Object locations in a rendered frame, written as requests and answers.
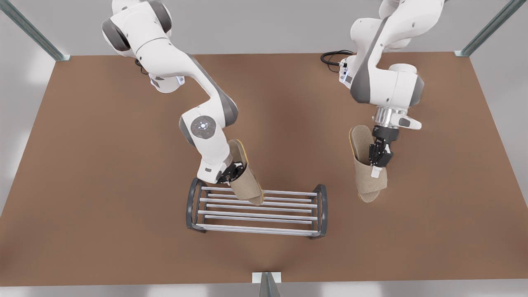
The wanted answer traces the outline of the beige slipper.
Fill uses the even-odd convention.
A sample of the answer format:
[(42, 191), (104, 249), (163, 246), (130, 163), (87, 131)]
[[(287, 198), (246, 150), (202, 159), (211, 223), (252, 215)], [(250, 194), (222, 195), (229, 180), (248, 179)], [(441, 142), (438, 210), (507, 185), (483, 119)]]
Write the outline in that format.
[(262, 204), (264, 202), (264, 193), (250, 168), (243, 144), (238, 139), (232, 139), (228, 141), (228, 145), (232, 161), (241, 163), (243, 166), (243, 172), (236, 179), (229, 182), (237, 199), (249, 201), (253, 205)]
[(368, 156), (374, 140), (368, 126), (358, 125), (351, 128), (349, 142), (354, 156), (356, 190), (362, 201), (370, 203), (388, 186), (387, 170), (383, 167), (378, 177), (371, 175), (373, 166)]

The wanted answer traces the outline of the grey metal shoe rack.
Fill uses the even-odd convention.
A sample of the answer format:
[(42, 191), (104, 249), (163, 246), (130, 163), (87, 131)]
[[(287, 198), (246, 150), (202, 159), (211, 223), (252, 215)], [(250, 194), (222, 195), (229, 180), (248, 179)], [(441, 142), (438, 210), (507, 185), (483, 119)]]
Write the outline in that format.
[(323, 238), (328, 231), (328, 196), (319, 184), (311, 192), (264, 190), (264, 201), (240, 200), (226, 186), (193, 179), (187, 195), (186, 226), (205, 233), (240, 233)]

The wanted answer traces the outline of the silver frame post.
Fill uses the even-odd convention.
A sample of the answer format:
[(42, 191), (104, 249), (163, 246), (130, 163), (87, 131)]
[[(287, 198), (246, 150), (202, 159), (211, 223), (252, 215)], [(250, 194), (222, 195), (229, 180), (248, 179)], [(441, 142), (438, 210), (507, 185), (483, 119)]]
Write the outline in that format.
[(456, 57), (470, 57), (490, 38), (527, 0), (509, 0), (507, 4), (488, 22), (480, 32), (461, 50), (454, 51)]
[(0, 10), (55, 61), (68, 61), (71, 56), (59, 51), (9, 0), (0, 0)]
[(260, 284), (259, 297), (281, 297), (277, 283), (282, 282), (281, 272), (253, 272), (252, 283)]

